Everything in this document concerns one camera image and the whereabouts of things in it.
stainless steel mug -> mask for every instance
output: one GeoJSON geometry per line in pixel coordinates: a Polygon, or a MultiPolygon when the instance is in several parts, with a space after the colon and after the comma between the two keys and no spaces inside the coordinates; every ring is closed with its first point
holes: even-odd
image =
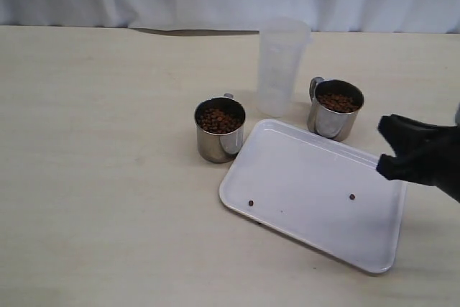
{"type": "Polygon", "coordinates": [[[245,120],[246,112],[243,106],[233,100],[233,95],[230,93],[201,102],[195,109],[196,137],[198,152],[201,157],[214,163],[225,163],[233,160],[243,146],[243,126],[245,120]],[[205,131],[198,125],[198,120],[204,111],[209,108],[220,109],[227,114],[235,114],[241,120],[241,126],[233,132],[226,134],[214,134],[205,131]]]}
{"type": "Polygon", "coordinates": [[[307,120],[308,129],[338,142],[349,136],[354,120],[364,105],[364,95],[356,86],[337,79],[325,80],[322,77],[315,77],[311,80],[310,99],[312,103],[307,120]],[[351,97],[358,109],[350,113],[339,113],[327,109],[318,101],[319,96],[327,94],[351,97]]]}

roasted coffee bean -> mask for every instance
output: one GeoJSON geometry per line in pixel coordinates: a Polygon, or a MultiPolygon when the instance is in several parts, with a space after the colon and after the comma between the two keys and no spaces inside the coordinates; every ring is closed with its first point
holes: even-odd
{"type": "Polygon", "coordinates": [[[227,134],[240,128],[242,120],[215,108],[206,109],[197,120],[198,126],[214,134],[227,134]]]}
{"type": "Polygon", "coordinates": [[[318,96],[320,104],[327,109],[336,111],[337,113],[352,113],[359,109],[359,106],[354,104],[353,98],[341,94],[327,93],[318,96]]]}

black glove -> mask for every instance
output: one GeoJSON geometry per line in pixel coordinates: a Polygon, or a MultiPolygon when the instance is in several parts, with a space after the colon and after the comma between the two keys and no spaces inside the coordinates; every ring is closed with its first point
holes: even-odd
{"type": "Polygon", "coordinates": [[[381,155],[377,172],[388,180],[436,186],[460,202],[460,127],[383,116],[380,134],[396,157],[381,155]]]}

table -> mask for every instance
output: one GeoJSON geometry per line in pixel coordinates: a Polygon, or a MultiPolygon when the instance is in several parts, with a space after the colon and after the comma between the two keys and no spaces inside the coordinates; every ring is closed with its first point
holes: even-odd
{"type": "MultiPolygon", "coordinates": [[[[391,152],[384,114],[452,124],[460,36],[314,33],[308,82],[366,96],[347,144],[391,152]]],[[[410,185],[394,268],[370,277],[221,205],[229,164],[196,151],[193,110],[233,93],[254,107],[256,35],[0,27],[0,305],[458,306],[460,207],[410,185]]]]}

plastic tray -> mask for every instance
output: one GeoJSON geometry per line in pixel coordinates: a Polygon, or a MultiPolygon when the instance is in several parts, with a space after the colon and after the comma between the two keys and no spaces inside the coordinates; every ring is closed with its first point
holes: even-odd
{"type": "Polygon", "coordinates": [[[219,195],[240,214],[380,274],[395,261],[407,183],[385,180],[375,170],[377,161],[297,127],[262,120],[219,195]]]}

